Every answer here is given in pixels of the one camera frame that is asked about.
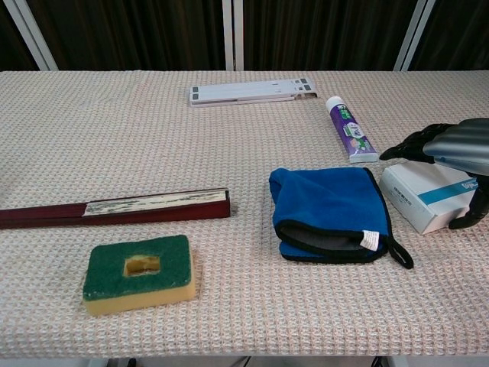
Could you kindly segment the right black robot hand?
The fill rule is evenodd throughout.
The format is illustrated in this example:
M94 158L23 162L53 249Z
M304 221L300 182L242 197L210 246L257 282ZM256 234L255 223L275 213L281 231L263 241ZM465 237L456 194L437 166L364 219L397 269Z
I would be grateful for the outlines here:
M465 172L478 187L461 218L449 223L452 230L478 224L488 214L488 119L465 119L458 124L431 124L414 132L380 155L382 161L404 158Z

